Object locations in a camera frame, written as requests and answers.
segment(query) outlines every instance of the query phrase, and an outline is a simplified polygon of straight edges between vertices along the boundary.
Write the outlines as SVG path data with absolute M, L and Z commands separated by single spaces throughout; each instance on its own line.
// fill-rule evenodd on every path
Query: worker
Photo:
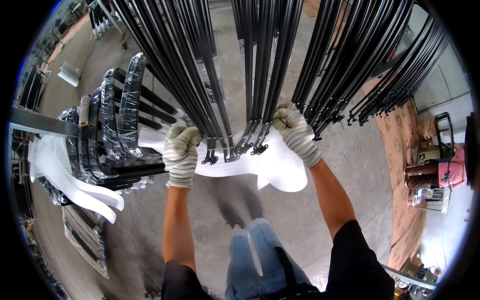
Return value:
M 454 143 L 453 147 L 455 156 L 446 162 L 431 160 L 423 165 L 409 166 L 406 164 L 405 185 L 410 188 L 429 188 L 432 185 L 442 188 L 451 185 L 456 189 L 464 184 L 467 181 L 465 151 L 457 143 Z
M 233 224 L 225 299 L 345 299 L 358 293 L 366 293 L 365 299 L 392 299 L 394 281 L 368 247 L 352 203 L 312 141 L 312 128 L 290 101 L 278 106 L 273 127 L 312 174 L 318 203 L 333 240 L 328 284 L 322 293 L 314 287 L 287 254 L 268 221 L 262 216 L 252 216 L 254 219 L 247 225 L 242 221 Z M 165 170 L 170 171 L 170 179 L 163 226 L 166 265 L 162 300 L 211 299 L 196 276 L 187 212 L 187 196 L 193 187 L 197 165 L 196 146 L 201 139 L 197 128 L 175 125 L 165 139 L 163 161 Z M 253 263 L 249 236 L 260 260 L 262 276 Z

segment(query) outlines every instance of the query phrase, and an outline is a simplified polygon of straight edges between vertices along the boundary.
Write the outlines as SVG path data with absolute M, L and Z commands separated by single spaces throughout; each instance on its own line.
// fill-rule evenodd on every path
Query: forearm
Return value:
M 318 203 L 333 240 L 345 223 L 356 219 L 355 211 L 347 193 L 323 159 L 310 168 L 310 173 L 317 190 Z
M 163 259 L 186 265 L 194 272 L 195 251 L 188 219 L 187 196 L 190 189 L 168 188 L 167 208 L 163 223 Z

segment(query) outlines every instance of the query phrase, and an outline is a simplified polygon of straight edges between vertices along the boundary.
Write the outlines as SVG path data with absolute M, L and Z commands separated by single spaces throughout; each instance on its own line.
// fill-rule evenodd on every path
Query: white foam sheet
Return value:
M 30 176 L 45 178 L 58 190 L 62 191 L 72 202 L 104 216 L 110 223 L 115 223 L 116 214 L 109 207 L 123 210 L 123 197 L 104 187 L 90 185 L 71 175 L 67 150 L 62 145 L 65 140 L 60 137 L 44 136 L 30 142 L 28 161 Z
M 242 132 L 233 137 L 236 143 L 241 138 Z M 141 128 L 138 145 L 150 147 L 163 153 L 165 134 L 148 128 Z M 298 192 L 307 185 L 307 174 L 302 160 L 293 153 L 282 140 L 280 133 L 270 129 L 264 144 L 268 144 L 260 155 L 250 155 L 252 149 L 242 155 L 239 160 L 231 163 L 223 161 L 223 151 L 217 149 L 215 155 L 219 156 L 217 163 L 202 165 L 205 158 L 206 145 L 200 143 L 197 147 L 198 162 L 195 173 L 208 177 L 226 177 L 240 174 L 255 174 L 258 176 L 257 188 L 261 189 L 267 184 L 284 192 Z

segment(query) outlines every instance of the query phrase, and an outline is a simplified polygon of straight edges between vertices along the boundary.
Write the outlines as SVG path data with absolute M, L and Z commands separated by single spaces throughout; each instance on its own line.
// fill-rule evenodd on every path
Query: roll of plastic film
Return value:
M 80 80 L 75 77 L 74 74 L 70 73 L 67 69 L 60 67 L 60 71 L 57 74 L 61 79 L 65 80 L 66 82 L 70 83 L 74 87 L 78 86 Z
M 88 125 L 88 107 L 90 105 L 90 97 L 83 96 L 80 100 L 80 109 L 78 112 L 78 125 L 87 126 Z
M 78 80 L 80 79 L 80 73 L 72 66 L 70 65 L 69 63 L 67 63 L 66 61 L 63 62 L 62 66 L 61 66 L 62 69 L 65 69 L 66 71 L 68 71 L 68 73 L 70 73 L 71 75 L 73 75 L 75 78 L 77 78 Z

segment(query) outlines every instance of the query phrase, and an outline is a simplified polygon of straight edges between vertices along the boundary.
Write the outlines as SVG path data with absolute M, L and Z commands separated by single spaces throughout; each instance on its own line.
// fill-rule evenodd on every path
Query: gloved hand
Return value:
M 322 153 L 312 140 L 315 133 L 291 101 L 278 105 L 272 126 L 280 132 L 287 147 L 302 159 L 307 168 L 320 161 Z
M 163 162 L 170 172 L 167 186 L 193 188 L 193 176 L 197 167 L 197 145 L 202 140 L 196 127 L 172 125 L 165 138 Z

